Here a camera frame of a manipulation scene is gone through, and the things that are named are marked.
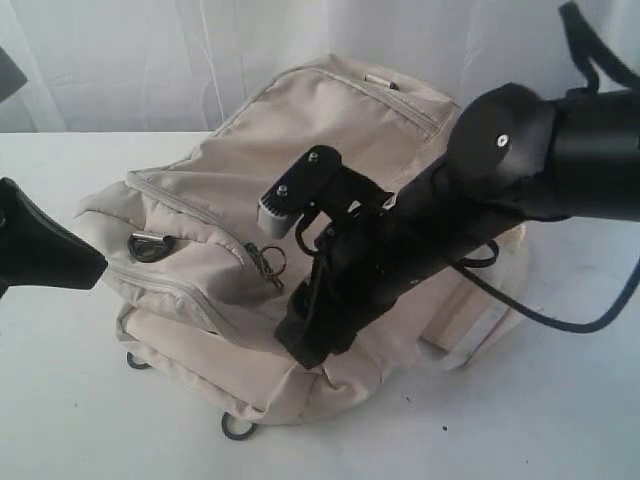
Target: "metal ring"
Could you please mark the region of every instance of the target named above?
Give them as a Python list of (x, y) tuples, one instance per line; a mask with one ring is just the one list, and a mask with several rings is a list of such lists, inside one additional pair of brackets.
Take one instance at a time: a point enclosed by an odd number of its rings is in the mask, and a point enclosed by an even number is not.
[(147, 368), (151, 368), (151, 365), (148, 363), (136, 363), (133, 358), (133, 353), (127, 352), (127, 364), (134, 370), (146, 370)]
[(229, 440), (241, 442), (242, 440), (246, 440), (247, 438), (252, 436), (258, 429), (258, 424), (252, 423), (251, 426), (249, 427), (249, 430), (247, 430), (246, 432), (233, 433), (231, 430), (229, 430), (229, 420), (231, 418), (233, 417), (229, 414), (229, 412), (224, 412), (224, 415), (222, 415), (222, 423), (221, 423), (222, 433), (224, 433), (225, 437), (227, 437)]
[[(265, 268), (262, 268), (263, 261), (266, 262), (267, 265), (269, 264), (269, 262), (264, 256), (265, 252), (269, 250), (276, 250), (280, 252), (280, 255), (282, 255), (282, 267), (280, 267), (280, 270), (278, 270), (277, 272), (268, 272)], [(267, 245), (266, 247), (262, 247), (258, 252), (258, 265), (260, 267), (262, 275), (264, 275), (266, 278), (279, 277), (282, 274), (282, 272), (284, 272), (284, 270), (287, 268), (287, 254), (284, 253), (284, 250), (278, 247), (277, 245)]]

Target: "white table surface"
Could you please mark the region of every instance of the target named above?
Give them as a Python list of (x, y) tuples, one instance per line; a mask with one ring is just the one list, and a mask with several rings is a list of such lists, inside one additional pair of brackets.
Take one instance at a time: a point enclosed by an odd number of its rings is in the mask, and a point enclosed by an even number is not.
[[(2, 134), (0, 175), (69, 224), (127, 169), (182, 157), (202, 133)], [(526, 300), (598, 316), (640, 254), (640, 225), (532, 225)], [(12, 288), (0, 301), (3, 479), (626, 479), (640, 475), (640, 294), (591, 336), (523, 323), (472, 366), (398, 372), (335, 419), (226, 440), (219, 410), (126, 366), (119, 301)]]

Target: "white curtain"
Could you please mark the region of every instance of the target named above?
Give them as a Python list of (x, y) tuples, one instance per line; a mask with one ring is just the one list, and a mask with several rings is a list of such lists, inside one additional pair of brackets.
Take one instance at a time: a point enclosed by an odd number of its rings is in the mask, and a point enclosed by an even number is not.
[[(210, 130), (275, 73), (334, 51), (434, 83), (466, 104), (508, 81), (580, 81), (561, 0), (0, 0), (0, 45), (29, 78), (0, 131)], [(640, 2), (582, 0), (640, 63)]]

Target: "beige backpack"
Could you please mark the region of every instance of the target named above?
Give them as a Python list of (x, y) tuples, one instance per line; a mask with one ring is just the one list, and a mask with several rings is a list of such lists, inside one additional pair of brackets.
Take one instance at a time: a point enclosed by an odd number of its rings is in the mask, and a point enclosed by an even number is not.
[[(329, 56), (279, 75), (182, 161), (131, 172), (83, 200), (75, 232), (109, 261), (103, 278), (125, 301), (119, 340), (219, 408), (263, 424), (353, 407), (420, 355), (445, 369), (467, 362), (516, 318), (447, 269), (346, 353), (305, 370), (273, 332), (311, 259), (292, 234), (274, 241), (256, 224), (260, 196), (311, 146), (336, 148), (345, 165), (397, 191), (444, 151), (458, 110), (422, 81)], [(129, 250), (134, 233), (175, 245), (144, 263)], [(498, 243), (498, 262), (479, 274), (513, 295), (525, 278), (524, 228)], [(255, 249), (270, 244), (286, 255), (282, 289), (256, 264)]]

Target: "screw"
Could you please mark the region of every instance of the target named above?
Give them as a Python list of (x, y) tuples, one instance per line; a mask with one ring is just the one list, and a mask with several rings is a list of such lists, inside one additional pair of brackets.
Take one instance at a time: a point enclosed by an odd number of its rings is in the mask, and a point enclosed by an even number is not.
[(496, 145), (498, 145), (500, 148), (506, 147), (507, 143), (509, 143), (509, 135), (507, 135), (506, 133), (500, 135), (498, 137), (498, 140), (496, 140)]

